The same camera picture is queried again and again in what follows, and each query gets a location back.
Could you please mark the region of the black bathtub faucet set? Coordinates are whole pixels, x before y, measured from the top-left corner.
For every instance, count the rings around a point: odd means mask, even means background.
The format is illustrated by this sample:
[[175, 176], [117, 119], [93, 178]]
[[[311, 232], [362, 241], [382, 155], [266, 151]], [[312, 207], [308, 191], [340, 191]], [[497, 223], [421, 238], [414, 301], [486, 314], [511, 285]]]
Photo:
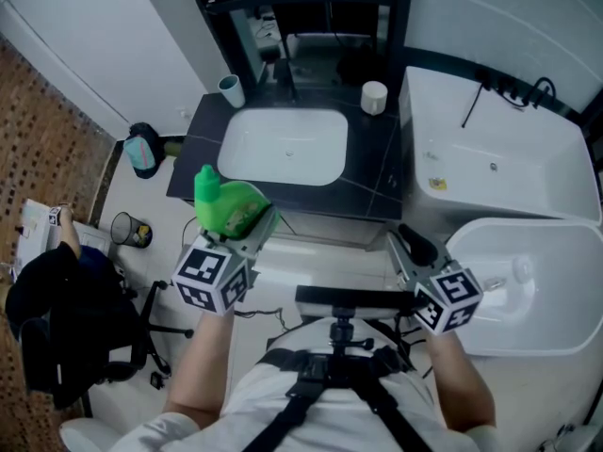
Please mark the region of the black bathtub faucet set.
[[557, 107], [556, 87], [547, 77], [540, 77], [531, 86], [522, 87], [515, 77], [500, 74], [494, 79], [490, 73], [486, 73], [483, 83], [487, 89], [493, 89], [507, 104], [516, 109], [543, 107], [555, 110]]

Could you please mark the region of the black sink faucet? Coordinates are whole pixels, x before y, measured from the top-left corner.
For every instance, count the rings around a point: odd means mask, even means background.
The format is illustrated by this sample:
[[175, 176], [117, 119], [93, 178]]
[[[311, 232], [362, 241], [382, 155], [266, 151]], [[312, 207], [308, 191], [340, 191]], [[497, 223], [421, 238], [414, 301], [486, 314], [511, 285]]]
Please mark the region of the black sink faucet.
[[273, 78], [277, 85], [278, 100], [283, 104], [300, 106], [300, 95], [296, 88], [288, 60], [280, 58], [274, 62]]

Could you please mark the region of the dark green oval bathtub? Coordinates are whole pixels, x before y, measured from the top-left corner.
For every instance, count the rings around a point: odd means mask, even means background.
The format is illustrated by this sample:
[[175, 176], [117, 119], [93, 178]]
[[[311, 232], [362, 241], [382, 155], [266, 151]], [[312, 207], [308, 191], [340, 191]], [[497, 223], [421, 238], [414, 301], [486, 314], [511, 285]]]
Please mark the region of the dark green oval bathtub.
[[[603, 234], [569, 219], [480, 218], [460, 228], [448, 251], [469, 268], [481, 304], [457, 334], [478, 356], [563, 356], [584, 349], [603, 327]], [[532, 280], [518, 283], [513, 259], [527, 255]], [[490, 278], [504, 278], [485, 289]]]

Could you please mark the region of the white rectangular bathtub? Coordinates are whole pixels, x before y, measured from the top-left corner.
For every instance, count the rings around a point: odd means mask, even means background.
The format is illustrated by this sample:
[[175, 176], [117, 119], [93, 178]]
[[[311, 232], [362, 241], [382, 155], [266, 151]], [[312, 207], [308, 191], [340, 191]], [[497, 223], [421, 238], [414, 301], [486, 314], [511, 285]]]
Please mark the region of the white rectangular bathtub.
[[[516, 109], [479, 82], [407, 68], [399, 95], [402, 218], [453, 231], [484, 217], [603, 221], [598, 186], [579, 128], [544, 108]], [[444, 178], [434, 190], [430, 178]]]

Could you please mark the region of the white mug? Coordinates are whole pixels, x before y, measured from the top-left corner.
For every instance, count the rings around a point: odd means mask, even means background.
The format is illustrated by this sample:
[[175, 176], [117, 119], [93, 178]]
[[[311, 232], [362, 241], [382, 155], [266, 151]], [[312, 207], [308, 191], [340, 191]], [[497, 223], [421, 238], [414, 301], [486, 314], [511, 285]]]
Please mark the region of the white mug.
[[387, 103], [388, 89], [378, 81], [368, 81], [362, 86], [360, 106], [369, 116], [384, 113]]

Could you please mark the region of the dark wooden vanity cabinet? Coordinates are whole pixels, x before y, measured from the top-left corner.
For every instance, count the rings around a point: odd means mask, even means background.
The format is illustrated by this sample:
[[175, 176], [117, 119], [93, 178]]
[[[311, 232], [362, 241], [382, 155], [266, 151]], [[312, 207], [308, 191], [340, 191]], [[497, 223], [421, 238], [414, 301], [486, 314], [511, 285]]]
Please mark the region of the dark wooden vanity cabinet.
[[[293, 238], [339, 241], [371, 240], [387, 220], [402, 215], [403, 171], [401, 131], [396, 105], [377, 117], [360, 106], [358, 88], [303, 87], [287, 100], [274, 86], [248, 94], [249, 108], [324, 108], [339, 111], [348, 121], [346, 162], [333, 183], [323, 187], [258, 183], [278, 208], [277, 234]], [[202, 165], [217, 165], [227, 124], [235, 109], [219, 93], [203, 96], [174, 161], [167, 194], [186, 203], [193, 200], [194, 176]]]

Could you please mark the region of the green detergent bottle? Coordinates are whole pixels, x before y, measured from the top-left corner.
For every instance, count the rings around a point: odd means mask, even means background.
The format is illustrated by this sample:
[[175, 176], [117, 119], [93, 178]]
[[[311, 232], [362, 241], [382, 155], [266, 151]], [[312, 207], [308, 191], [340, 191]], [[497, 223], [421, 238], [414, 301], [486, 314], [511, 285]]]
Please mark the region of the green detergent bottle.
[[248, 182], [222, 184], [209, 164], [194, 177], [194, 210], [204, 231], [242, 238], [269, 206], [269, 200]]

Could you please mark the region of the black high-back office chair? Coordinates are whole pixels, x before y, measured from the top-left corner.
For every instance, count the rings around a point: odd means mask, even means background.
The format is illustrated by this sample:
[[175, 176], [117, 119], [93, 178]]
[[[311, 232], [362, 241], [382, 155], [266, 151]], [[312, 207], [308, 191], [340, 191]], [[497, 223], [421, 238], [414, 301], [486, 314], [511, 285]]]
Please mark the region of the black high-back office chair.
[[8, 291], [6, 314], [23, 357], [25, 384], [66, 409], [105, 381], [126, 381], [153, 359], [159, 371], [170, 365], [156, 351], [150, 322], [154, 282], [141, 310], [121, 270], [95, 248], [76, 255], [66, 243], [29, 262]]

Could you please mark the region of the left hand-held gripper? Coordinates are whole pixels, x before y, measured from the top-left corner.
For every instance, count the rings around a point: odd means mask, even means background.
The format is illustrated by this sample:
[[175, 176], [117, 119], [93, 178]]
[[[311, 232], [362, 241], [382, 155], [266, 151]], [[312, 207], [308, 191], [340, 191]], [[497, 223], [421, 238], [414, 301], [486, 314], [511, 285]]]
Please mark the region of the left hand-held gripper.
[[242, 240], [242, 256], [222, 246], [226, 237], [205, 228], [184, 246], [171, 275], [171, 284], [185, 304], [213, 315], [226, 315], [253, 288], [257, 273], [254, 260], [280, 221], [269, 206]]

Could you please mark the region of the white sink basin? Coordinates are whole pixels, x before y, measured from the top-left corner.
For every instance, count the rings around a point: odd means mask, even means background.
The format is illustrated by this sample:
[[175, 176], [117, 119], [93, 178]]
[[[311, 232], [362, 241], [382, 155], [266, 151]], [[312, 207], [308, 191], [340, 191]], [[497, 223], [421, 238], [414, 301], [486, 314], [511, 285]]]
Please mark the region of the white sink basin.
[[345, 168], [348, 131], [336, 110], [244, 109], [228, 122], [218, 170], [231, 180], [327, 186]]

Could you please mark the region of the person's white shirt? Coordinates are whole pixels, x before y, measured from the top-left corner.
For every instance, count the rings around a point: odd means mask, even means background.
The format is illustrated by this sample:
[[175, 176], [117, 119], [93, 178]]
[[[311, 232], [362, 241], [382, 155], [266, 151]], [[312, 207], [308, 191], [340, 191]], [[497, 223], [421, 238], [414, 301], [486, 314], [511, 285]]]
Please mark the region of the person's white shirt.
[[[334, 354], [328, 338], [334, 320], [322, 318], [283, 334], [268, 351]], [[394, 341], [387, 327], [373, 327], [353, 320], [353, 339], [369, 339], [370, 350], [352, 348], [347, 355], [369, 357], [382, 347], [391, 347], [408, 363], [406, 372], [381, 379], [396, 399], [399, 411], [420, 434], [432, 452], [500, 452], [496, 426], [481, 426], [467, 432], [449, 428], [440, 409], [437, 390], [431, 393], [410, 360]], [[281, 372], [260, 361], [228, 391], [219, 419], [200, 429], [187, 416], [163, 411], [123, 436], [110, 452], [243, 452], [288, 403], [286, 392], [297, 381], [296, 372]], [[308, 411], [305, 421], [290, 431], [274, 452], [406, 452], [382, 420], [352, 390], [329, 389]]]

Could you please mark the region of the tall white cup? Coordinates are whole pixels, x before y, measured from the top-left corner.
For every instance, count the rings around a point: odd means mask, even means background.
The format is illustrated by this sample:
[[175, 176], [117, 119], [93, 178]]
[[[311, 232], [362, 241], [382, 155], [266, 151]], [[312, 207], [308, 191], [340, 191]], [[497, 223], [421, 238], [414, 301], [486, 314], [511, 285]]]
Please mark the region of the tall white cup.
[[218, 89], [226, 101], [236, 109], [246, 104], [246, 99], [240, 79], [235, 74], [229, 74], [219, 81]]

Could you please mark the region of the black hand shower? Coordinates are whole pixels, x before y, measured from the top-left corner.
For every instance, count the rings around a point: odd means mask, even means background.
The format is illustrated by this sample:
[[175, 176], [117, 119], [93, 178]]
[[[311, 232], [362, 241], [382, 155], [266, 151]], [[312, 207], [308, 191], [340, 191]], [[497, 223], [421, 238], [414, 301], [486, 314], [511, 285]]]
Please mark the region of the black hand shower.
[[489, 76], [485, 75], [485, 76], [480, 77], [479, 78], [479, 82], [480, 82], [480, 86], [479, 86], [479, 88], [478, 88], [478, 90], [476, 92], [475, 98], [474, 98], [471, 106], [469, 107], [469, 110], [467, 111], [467, 113], [466, 113], [466, 115], [464, 117], [464, 120], [463, 120], [463, 122], [461, 124], [461, 127], [463, 129], [465, 129], [465, 127], [466, 127], [466, 125], [467, 125], [467, 123], [468, 123], [468, 121], [469, 121], [469, 119], [470, 119], [470, 117], [471, 117], [471, 115], [472, 115], [472, 113], [473, 113], [473, 111], [475, 109], [475, 106], [476, 106], [478, 100], [481, 97], [481, 93], [484, 90], [489, 91], [491, 89], [491, 78]]

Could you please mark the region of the person's right forearm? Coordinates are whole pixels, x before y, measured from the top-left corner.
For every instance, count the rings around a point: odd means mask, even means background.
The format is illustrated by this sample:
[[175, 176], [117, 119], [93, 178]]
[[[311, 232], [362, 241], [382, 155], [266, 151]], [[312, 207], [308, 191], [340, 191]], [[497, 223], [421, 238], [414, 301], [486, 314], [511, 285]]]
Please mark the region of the person's right forearm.
[[481, 426], [494, 427], [496, 406], [493, 395], [456, 333], [429, 335], [426, 343], [447, 426], [458, 432]]

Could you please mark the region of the person's left forearm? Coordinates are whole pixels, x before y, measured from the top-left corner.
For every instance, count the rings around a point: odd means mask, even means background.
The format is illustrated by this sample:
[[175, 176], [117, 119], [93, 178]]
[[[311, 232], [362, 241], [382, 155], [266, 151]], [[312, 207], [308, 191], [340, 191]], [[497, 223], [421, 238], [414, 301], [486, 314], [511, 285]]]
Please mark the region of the person's left forearm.
[[234, 323], [232, 311], [223, 316], [202, 314], [171, 381], [165, 412], [181, 413], [200, 429], [219, 419]]

